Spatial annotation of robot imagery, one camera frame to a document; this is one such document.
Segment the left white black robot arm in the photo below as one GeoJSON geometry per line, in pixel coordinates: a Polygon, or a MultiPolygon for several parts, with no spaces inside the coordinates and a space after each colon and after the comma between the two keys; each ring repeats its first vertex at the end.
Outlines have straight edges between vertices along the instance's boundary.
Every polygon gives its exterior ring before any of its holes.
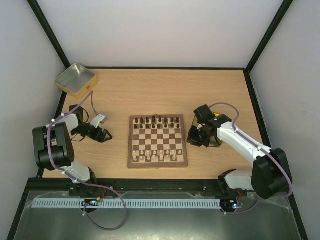
{"type": "Polygon", "coordinates": [[[96,185],[97,178],[92,169],[76,160],[72,136],[81,135],[98,143],[113,138],[110,132],[100,127],[107,121],[105,114],[96,114],[91,122],[84,119],[87,111],[77,105],[69,107],[73,113],[49,126],[40,126],[32,130],[35,162],[39,168],[66,174],[73,184],[82,182],[96,185]]]}

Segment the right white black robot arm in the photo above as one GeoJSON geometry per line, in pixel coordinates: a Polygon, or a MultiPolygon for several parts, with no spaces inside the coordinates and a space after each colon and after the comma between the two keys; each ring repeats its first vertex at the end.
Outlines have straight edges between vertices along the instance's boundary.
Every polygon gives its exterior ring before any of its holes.
{"type": "Polygon", "coordinates": [[[212,112],[206,104],[198,107],[194,115],[188,143],[206,148],[218,148],[226,143],[252,166],[248,172],[230,169],[222,173],[218,177],[218,191],[222,195],[229,196],[237,189],[253,191],[265,200],[276,195],[292,195],[292,179],[282,166],[287,160],[282,149],[259,143],[239,129],[235,119],[212,112]]]}

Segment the gold tin with white pieces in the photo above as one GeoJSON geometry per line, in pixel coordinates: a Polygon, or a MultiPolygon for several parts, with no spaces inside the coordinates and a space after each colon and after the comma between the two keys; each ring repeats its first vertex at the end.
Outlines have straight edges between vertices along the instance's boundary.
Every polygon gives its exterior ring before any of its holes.
{"type": "Polygon", "coordinates": [[[220,114],[216,112],[211,112],[213,117],[208,120],[208,123],[210,125],[210,147],[213,148],[219,148],[222,145],[222,141],[218,138],[218,128],[221,126],[217,120],[215,120],[216,117],[218,117],[220,114]]]}

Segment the wooden chess board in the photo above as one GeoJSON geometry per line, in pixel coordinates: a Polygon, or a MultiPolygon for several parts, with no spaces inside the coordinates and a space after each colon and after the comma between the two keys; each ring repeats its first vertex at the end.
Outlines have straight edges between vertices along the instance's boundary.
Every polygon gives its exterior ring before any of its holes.
{"type": "Polygon", "coordinates": [[[129,118],[129,169],[187,167],[182,114],[132,115],[129,118]]]}

